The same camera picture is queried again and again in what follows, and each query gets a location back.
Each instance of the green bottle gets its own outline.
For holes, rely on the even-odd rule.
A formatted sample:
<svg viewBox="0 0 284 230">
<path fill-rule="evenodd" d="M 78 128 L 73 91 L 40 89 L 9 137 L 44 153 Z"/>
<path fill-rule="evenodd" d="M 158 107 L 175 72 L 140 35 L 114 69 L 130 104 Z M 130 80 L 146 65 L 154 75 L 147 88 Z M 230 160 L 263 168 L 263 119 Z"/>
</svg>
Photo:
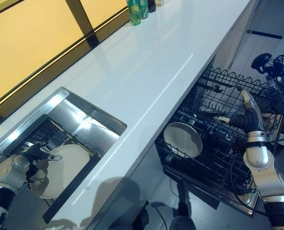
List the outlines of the green bottle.
<svg viewBox="0 0 284 230">
<path fill-rule="evenodd" d="M 138 6 L 138 0 L 127 0 L 127 6 L 129 8 L 132 25 L 139 25 L 141 23 L 141 12 Z"/>
<path fill-rule="evenodd" d="M 148 18 L 148 5 L 147 0 L 139 0 L 140 11 L 141 11 L 141 19 Z"/>
</svg>

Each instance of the floor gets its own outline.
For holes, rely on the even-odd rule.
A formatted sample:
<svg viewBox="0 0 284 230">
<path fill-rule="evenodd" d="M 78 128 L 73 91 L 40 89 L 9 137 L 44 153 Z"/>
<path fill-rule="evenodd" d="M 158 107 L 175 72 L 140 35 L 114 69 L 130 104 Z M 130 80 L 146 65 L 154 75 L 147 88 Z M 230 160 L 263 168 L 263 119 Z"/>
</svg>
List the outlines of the floor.
<svg viewBox="0 0 284 230">
<path fill-rule="evenodd" d="M 231 69 L 245 76 L 264 79 L 264 76 L 250 68 L 250 64 L 261 53 L 275 53 L 279 42 L 279 39 L 247 34 L 246 42 L 242 45 Z M 277 156 L 275 166 L 284 174 L 284 150 Z M 214 209 L 191 192 L 189 199 L 191 217 L 198 230 L 268 230 L 270 227 L 264 216 L 257 214 L 255 219 L 252 219 L 223 203 L 219 203 L 217 209 Z M 166 230 L 160 214 L 169 229 L 173 219 L 173 208 L 177 208 L 179 202 L 176 182 L 166 176 L 149 202 L 147 206 L 149 224 L 145 230 Z"/>
</svg>

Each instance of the dish rack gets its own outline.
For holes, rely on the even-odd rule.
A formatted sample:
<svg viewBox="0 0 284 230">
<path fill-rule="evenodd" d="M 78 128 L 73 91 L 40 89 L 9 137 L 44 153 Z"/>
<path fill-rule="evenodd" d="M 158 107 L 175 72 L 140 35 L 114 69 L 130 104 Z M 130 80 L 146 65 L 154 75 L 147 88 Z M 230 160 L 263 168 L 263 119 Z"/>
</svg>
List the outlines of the dish rack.
<svg viewBox="0 0 284 230">
<path fill-rule="evenodd" d="M 186 154 L 166 143 L 163 132 L 155 144 L 167 175 L 194 184 L 218 200 L 254 217 L 253 211 L 235 199 L 230 180 L 231 163 L 237 153 L 242 152 L 246 134 L 241 129 L 213 119 L 214 116 L 232 117 L 245 113 L 237 86 L 249 91 L 258 102 L 269 140 L 276 140 L 283 123 L 283 116 L 278 111 L 284 109 L 284 105 L 280 104 L 284 94 L 267 82 L 208 67 L 168 122 L 182 122 L 193 127 L 203 142 L 201 154 L 195 158 L 181 157 L 179 153 L 182 156 Z M 248 206 L 256 207 L 259 198 L 249 169 L 240 158 L 235 160 L 233 167 L 232 178 L 237 195 Z"/>
</svg>

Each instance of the robotic arm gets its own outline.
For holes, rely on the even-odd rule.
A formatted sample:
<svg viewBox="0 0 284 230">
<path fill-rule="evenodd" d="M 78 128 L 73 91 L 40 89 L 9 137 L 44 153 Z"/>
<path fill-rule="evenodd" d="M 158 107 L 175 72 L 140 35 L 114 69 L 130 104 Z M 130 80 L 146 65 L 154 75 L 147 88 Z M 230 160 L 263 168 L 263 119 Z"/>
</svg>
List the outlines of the robotic arm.
<svg viewBox="0 0 284 230">
<path fill-rule="evenodd" d="M 24 152 L 14 154 L 0 164 L 0 228 L 7 217 L 9 207 L 17 192 L 27 179 L 30 166 L 38 160 L 58 161 L 60 156 L 41 151 L 41 143 Z"/>
<path fill-rule="evenodd" d="M 246 112 L 232 118 L 216 117 L 247 134 L 243 159 L 250 169 L 258 194 L 263 200 L 273 230 L 284 230 L 284 177 L 274 167 L 273 146 L 268 142 L 262 114 L 255 99 L 245 89 L 241 92 Z"/>
</svg>

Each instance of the wire rack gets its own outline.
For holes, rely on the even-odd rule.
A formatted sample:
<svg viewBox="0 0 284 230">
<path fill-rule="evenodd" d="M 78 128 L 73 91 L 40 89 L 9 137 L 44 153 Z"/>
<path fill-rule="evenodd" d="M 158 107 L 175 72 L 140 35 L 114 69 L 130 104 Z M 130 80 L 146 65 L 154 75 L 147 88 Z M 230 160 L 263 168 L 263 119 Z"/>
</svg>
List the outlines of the wire rack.
<svg viewBox="0 0 284 230">
<path fill-rule="evenodd" d="M 208 67 L 169 121 L 193 127 L 201 136 L 203 150 L 199 156 L 189 158 L 166 143 L 162 132 L 155 143 L 163 164 L 168 163 L 191 177 L 202 177 L 231 191 L 229 173 L 236 155 L 234 150 L 242 149 L 246 134 L 241 129 L 215 121 L 213 117 L 244 114 L 243 98 L 236 86 L 249 91 L 260 110 L 270 114 L 264 118 L 267 132 L 280 127 L 282 116 L 278 111 L 284 109 L 280 104 L 283 93 L 260 80 Z M 232 178 L 238 195 L 254 192 L 251 173 L 243 159 L 235 161 Z"/>
</svg>

